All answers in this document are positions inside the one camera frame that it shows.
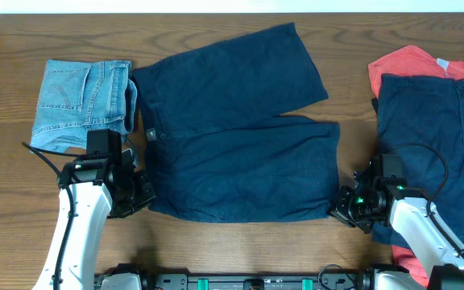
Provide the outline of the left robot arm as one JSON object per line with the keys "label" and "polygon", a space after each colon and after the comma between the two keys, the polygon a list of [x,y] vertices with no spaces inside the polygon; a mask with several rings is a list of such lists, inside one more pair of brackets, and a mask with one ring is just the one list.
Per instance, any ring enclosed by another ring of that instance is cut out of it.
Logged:
{"label": "left robot arm", "polygon": [[121,265],[97,275],[106,221],[148,207],[155,190],[144,170],[124,159],[75,159],[59,176],[60,210],[35,289],[141,289],[139,270]]}

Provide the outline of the navy blue shorts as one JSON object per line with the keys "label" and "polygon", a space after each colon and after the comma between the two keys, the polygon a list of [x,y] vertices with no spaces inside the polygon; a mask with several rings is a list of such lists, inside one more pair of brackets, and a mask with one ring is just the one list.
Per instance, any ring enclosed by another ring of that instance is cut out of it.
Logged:
{"label": "navy blue shorts", "polygon": [[340,126],[296,114],[328,94],[293,23],[137,68],[153,211],[193,222],[325,218]]}

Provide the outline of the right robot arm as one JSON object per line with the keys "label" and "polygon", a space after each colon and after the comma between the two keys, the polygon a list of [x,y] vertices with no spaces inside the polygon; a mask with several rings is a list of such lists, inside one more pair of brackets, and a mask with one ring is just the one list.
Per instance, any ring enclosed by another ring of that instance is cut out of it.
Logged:
{"label": "right robot arm", "polygon": [[356,176],[343,186],[329,215],[369,234],[374,224],[392,228],[424,268],[427,289],[464,289],[464,244],[446,225],[422,188],[407,186],[401,175]]}

